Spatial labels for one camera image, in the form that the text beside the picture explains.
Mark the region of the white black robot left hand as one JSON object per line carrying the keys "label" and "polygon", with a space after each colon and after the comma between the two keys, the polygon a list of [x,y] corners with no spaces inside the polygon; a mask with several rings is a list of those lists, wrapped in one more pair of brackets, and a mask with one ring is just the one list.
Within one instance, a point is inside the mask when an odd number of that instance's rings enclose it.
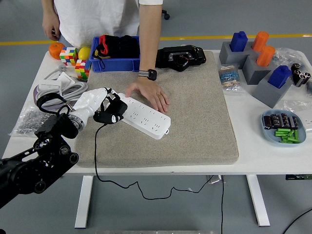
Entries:
{"label": "white black robot left hand", "polygon": [[119,98],[118,94],[111,88],[99,88],[84,92],[73,107],[69,118],[78,124],[78,129],[83,129],[88,121],[98,110],[104,100],[110,95]]}

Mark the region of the person's right hand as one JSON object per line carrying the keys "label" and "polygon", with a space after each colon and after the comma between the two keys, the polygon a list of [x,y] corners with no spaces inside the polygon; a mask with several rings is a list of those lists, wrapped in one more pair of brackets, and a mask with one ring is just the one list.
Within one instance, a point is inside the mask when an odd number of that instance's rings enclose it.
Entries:
{"label": "person's right hand", "polygon": [[60,39],[59,18],[57,15],[44,15],[42,27],[48,39],[58,41]]}

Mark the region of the person's left hand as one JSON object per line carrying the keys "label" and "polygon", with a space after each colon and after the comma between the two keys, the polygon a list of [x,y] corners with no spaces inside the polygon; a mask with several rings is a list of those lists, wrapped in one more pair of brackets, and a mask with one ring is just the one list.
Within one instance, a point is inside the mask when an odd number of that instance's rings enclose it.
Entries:
{"label": "person's left hand", "polygon": [[125,96],[130,97],[133,91],[139,91],[155,110],[163,114],[169,111],[169,98],[155,81],[145,77],[138,77],[126,88]]}

